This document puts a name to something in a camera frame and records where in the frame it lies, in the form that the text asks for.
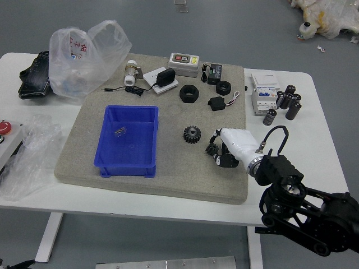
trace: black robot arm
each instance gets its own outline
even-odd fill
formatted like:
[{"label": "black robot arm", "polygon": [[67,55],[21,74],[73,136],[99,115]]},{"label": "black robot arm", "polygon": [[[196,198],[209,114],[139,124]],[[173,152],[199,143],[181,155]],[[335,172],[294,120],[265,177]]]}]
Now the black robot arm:
[{"label": "black robot arm", "polygon": [[[265,155],[255,179],[270,185],[259,207],[268,228],[256,233],[282,234],[321,256],[351,249],[359,253],[359,204],[347,193],[325,193],[306,188],[301,174],[284,157]],[[321,200],[317,207],[305,200]]]}]

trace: blue plastic bin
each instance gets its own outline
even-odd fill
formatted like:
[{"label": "blue plastic bin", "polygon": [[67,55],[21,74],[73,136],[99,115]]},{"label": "blue plastic bin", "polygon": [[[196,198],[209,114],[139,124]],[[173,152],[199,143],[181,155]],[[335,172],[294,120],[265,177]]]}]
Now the blue plastic bin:
[{"label": "blue plastic bin", "polygon": [[157,106],[109,105],[105,109],[94,165],[101,177],[156,175]]}]

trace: table leg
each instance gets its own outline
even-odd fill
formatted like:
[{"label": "table leg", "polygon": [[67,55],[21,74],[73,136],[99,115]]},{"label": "table leg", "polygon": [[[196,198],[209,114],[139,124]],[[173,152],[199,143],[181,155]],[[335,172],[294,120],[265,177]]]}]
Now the table leg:
[{"label": "table leg", "polygon": [[49,262],[52,247],[54,246],[58,228],[62,220],[63,213],[51,212],[49,221],[41,240],[36,262]]},{"label": "table leg", "polygon": [[254,226],[247,227],[249,264],[251,269],[263,269],[260,237],[254,232],[254,229]]}]

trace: emergency stop button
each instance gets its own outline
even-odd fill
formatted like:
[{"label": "emergency stop button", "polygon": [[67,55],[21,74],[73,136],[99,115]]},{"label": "emergency stop button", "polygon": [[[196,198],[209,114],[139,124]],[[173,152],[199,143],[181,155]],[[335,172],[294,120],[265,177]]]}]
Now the emergency stop button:
[{"label": "emergency stop button", "polygon": [[0,122],[0,135],[6,135],[11,131],[11,124],[10,122],[2,121]]}]

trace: black gear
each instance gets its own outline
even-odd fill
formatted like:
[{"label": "black gear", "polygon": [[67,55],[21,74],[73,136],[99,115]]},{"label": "black gear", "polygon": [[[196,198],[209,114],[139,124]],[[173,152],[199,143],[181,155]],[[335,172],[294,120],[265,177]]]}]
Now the black gear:
[{"label": "black gear", "polygon": [[201,130],[197,126],[188,126],[183,132],[183,138],[190,144],[197,143],[201,139]]},{"label": "black gear", "polygon": [[215,143],[210,143],[206,148],[206,152],[208,155],[213,156],[218,154],[219,147]]}]

